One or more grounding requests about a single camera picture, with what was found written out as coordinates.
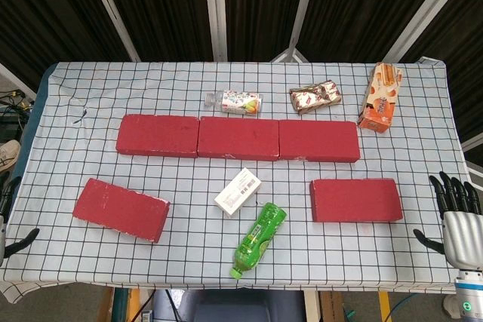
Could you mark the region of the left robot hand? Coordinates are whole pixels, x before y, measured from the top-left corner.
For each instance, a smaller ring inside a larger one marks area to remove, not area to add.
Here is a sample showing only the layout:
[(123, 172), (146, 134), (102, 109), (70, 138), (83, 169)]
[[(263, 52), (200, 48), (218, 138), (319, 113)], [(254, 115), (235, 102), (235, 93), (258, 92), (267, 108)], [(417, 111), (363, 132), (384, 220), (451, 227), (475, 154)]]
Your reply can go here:
[(14, 192), (21, 182), (21, 177), (17, 176), (5, 184), (8, 176), (9, 173), (6, 173), (0, 177), (0, 187), (2, 187), (2, 193), (0, 194), (0, 266), (3, 264), (4, 259), (11, 257), (31, 245), (40, 232), (38, 228), (34, 228), (24, 239), (10, 245), (6, 244), (7, 225), (13, 204)]

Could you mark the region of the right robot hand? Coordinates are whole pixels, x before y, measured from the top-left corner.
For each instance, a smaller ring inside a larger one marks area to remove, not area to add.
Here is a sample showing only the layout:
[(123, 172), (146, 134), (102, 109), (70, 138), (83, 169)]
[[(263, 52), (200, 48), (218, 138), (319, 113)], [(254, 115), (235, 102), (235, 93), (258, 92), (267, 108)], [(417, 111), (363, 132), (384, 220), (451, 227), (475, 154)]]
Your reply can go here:
[(441, 171), (429, 176), (436, 196), (443, 241), (427, 238), (414, 229), (416, 239), (425, 247), (445, 256), (456, 269), (483, 272), (483, 208), (471, 183), (461, 182)]

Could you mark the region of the red rectangular foam block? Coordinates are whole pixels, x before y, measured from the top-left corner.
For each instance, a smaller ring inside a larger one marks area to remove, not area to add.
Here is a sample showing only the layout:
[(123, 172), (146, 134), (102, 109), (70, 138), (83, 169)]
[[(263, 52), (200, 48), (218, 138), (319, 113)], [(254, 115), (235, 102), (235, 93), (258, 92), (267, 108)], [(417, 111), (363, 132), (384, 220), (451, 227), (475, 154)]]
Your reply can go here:
[(199, 119), (176, 115), (125, 115), (116, 151), (123, 155), (197, 158)]
[(149, 195), (90, 178), (72, 215), (118, 232), (157, 243), (170, 203)]
[(360, 159), (353, 122), (281, 120), (278, 125), (282, 160), (354, 163)]
[(197, 153), (201, 158), (276, 161), (278, 121), (204, 116), (199, 125)]
[(314, 222), (395, 222), (403, 218), (393, 179), (317, 179), (309, 184)]

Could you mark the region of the white sneaker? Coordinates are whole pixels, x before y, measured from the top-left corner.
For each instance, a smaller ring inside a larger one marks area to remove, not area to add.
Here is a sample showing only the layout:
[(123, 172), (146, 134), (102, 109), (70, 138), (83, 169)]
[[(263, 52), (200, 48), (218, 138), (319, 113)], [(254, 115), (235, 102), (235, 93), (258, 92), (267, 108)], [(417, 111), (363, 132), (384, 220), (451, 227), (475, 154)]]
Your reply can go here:
[(20, 154), (20, 143), (10, 140), (0, 146), (0, 174), (11, 169), (17, 162)]

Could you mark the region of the yellow table leg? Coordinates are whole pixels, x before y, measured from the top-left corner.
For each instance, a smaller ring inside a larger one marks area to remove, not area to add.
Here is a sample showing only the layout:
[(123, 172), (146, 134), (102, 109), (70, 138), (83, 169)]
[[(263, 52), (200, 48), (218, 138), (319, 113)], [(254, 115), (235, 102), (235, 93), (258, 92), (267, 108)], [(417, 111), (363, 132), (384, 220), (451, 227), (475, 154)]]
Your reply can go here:
[(391, 321), (391, 318), (390, 318), (391, 306), (389, 303), (389, 294), (386, 291), (379, 291), (378, 299), (380, 304), (381, 321), (382, 322)]

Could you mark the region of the wooden table leg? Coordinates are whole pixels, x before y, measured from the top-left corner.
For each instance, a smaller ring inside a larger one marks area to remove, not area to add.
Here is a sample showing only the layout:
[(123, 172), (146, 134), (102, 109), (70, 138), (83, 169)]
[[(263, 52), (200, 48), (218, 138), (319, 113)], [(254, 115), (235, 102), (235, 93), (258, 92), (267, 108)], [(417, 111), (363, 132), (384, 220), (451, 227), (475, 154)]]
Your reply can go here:
[(107, 287), (104, 290), (97, 313), (96, 322), (111, 322), (114, 292), (115, 289), (113, 287)]

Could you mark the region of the checked white tablecloth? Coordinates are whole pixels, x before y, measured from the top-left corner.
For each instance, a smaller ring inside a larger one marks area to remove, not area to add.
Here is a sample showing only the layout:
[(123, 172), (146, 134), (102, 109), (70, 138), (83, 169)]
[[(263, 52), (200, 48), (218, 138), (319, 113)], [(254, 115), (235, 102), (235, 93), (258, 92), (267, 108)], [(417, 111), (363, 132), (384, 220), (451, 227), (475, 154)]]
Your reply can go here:
[[(406, 63), (395, 117), (385, 133), (358, 131), (352, 164), (240, 161), (121, 155), (115, 144), (126, 114), (184, 115), (217, 111), (213, 90), (263, 96), (261, 117), (297, 119), (288, 91), (330, 79), (340, 104), (303, 120), (358, 119), (370, 63), (58, 63), (12, 207), (7, 240), (40, 232), (0, 266), (0, 296), (18, 302), (42, 287), (73, 282), (116, 287), (391, 290), (451, 293), (457, 271), (414, 237), (440, 240), (429, 176), (462, 181), (468, 170), (451, 111), (445, 65)], [(215, 197), (243, 169), (261, 186), (232, 217)], [(157, 243), (72, 215), (86, 182), (107, 183), (170, 203)], [(314, 179), (390, 178), (403, 218), (394, 223), (315, 223)], [(266, 203), (286, 212), (261, 260), (232, 278), (235, 250)]]

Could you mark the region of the crumpled foil snack wrapper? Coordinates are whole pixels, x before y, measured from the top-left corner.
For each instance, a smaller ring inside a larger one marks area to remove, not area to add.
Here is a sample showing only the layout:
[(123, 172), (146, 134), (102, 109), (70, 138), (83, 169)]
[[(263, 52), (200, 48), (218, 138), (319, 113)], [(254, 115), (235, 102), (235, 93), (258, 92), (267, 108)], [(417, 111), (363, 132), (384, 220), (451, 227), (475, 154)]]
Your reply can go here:
[(332, 80), (292, 88), (289, 90), (289, 96), (298, 115), (338, 104), (342, 100), (342, 95)]

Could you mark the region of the white barcode carton box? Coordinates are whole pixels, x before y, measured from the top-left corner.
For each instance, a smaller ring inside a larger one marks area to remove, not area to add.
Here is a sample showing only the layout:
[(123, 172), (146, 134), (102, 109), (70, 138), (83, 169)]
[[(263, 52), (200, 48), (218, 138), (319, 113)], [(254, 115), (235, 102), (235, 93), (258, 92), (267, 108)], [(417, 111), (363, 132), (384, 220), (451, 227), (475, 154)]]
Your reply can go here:
[(228, 217), (232, 217), (260, 186), (261, 181), (245, 167), (215, 197), (214, 202)]

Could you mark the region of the blue-grey robot torso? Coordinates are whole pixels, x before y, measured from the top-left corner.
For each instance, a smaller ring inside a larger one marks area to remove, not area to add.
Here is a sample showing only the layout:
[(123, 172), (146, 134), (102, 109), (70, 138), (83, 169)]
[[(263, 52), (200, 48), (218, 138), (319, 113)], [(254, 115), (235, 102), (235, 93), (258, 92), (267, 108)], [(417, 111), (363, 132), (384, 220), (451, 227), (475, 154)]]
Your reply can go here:
[(290, 290), (158, 290), (153, 322), (306, 322), (304, 295)]

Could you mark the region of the dark pleated curtain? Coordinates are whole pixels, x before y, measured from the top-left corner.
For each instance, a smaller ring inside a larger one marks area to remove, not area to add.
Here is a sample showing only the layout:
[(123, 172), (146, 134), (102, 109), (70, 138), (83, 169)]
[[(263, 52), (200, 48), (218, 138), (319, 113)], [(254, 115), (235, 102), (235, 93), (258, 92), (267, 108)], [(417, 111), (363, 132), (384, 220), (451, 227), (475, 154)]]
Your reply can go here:
[[(207, 0), (114, 0), (143, 61), (213, 58)], [(223, 0), (231, 61), (289, 44), (299, 0)], [(383, 59), (423, 0), (309, 0), (297, 49), (312, 62)], [(458, 134), (483, 132), (483, 0), (449, 0), (403, 56), (445, 62)], [(101, 0), (0, 0), (0, 64), (33, 90), (60, 61), (126, 61)]]

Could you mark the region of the clear bottle colourful label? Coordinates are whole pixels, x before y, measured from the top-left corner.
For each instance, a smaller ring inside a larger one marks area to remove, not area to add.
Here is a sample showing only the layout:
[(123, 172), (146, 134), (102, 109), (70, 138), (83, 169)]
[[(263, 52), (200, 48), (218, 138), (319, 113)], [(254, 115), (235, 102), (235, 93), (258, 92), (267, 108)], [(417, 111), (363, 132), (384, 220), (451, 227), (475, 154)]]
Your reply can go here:
[(219, 90), (205, 95), (205, 105), (225, 113), (256, 115), (261, 112), (263, 96), (246, 91)]

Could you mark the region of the dark blue table frame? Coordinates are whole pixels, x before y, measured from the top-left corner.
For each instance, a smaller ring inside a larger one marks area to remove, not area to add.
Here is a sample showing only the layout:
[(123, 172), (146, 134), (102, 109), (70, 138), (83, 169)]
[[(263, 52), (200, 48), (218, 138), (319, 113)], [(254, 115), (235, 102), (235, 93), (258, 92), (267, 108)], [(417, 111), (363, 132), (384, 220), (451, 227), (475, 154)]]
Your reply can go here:
[(52, 72), (55, 70), (56, 66), (56, 63), (51, 65), (42, 76), (33, 109), (30, 113), (29, 120), (23, 130), (20, 155), (11, 174), (13, 179), (18, 176), (24, 175), (33, 140), (35, 138), (35, 133), (37, 131), (42, 112), (46, 104), (46, 100), (48, 98), (48, 79)]

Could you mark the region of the white frame post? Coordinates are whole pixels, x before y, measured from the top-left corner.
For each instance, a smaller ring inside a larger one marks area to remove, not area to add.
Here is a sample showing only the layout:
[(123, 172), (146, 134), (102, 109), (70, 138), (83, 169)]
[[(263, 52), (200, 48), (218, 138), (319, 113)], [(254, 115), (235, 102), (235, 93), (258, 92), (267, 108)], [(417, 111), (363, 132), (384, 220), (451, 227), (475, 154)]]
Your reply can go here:
[(470, 179), (483, 191), (483, 133), (463, 142), (462, 149)]
[(13, 72), (11, 72), (7, 67), (0, 63), (0, 79), (2, 81), (9, 81), (10, 83), (16, 85), (25, 95), (31, 100), (36, 99), (36, 92), (27, 86), (23, 81), (21, 81)]
[(226, 0), (207, 0), (211, 44), (215, 62), (228, 60)]
[(109, 15), (110, 20), (112, 21), (113, 26), (125, 47), (126, 52), (128, 53), (129, 58), (132, 62), (140, 62), (140, 56), (134, 46), (134, 43), (131, 40), (129, 32), (125, 26), (125, 23), (122, 19), (121, 14), (118, 11), (118, 8), (115, 4), (114, 0), (101, 0), (103, 6)]
[(308, 5), (309, 0), (299, 0), (288, 47), (277, 55), (272, 60), (272, 63), (308, 63), (308, 60), (297, 50), (297, 44), (300, 40), (300, 33), (303, 28)]
[(424, 0), (384, 56), (383, 62), (398, 63), (448, 1), (449, 0)]

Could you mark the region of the green metal post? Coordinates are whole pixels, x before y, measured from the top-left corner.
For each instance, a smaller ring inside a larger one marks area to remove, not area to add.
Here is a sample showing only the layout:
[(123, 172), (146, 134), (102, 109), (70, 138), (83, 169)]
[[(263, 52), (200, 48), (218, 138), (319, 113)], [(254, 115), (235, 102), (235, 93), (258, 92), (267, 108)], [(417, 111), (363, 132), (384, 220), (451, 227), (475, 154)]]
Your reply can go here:
[(128, 316), (129, 289), (115, 288), (111, 322), (126, 322)]

